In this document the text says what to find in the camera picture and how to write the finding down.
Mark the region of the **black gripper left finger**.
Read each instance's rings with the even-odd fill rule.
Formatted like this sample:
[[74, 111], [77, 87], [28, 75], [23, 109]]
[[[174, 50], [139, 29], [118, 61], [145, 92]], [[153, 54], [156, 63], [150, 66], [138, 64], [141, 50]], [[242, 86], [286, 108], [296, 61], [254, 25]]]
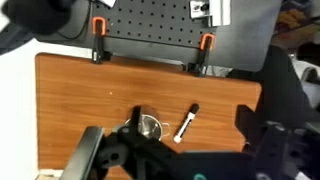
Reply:
[[59, 180], [104, 180], [112, 167], [120, 166], [133, 180], [173, 180], [168, 162], [175, 152], [138, 130], [146, 106], [132, 109], [127, 124], [109, 135], [101, 126], [88, 126]]

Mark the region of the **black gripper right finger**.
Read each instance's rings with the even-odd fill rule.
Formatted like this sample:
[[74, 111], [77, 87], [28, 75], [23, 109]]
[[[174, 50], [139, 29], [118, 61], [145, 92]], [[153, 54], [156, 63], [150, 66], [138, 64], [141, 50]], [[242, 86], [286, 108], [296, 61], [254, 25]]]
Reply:
[[320, 179], [318, 122], [294, 129], [277, 121], [260, 123], [253, 110], [238, 105], [235, 125], [246, 140], [243, 151], [253, 156], [256, 180], [294, 180], [299, 173]]

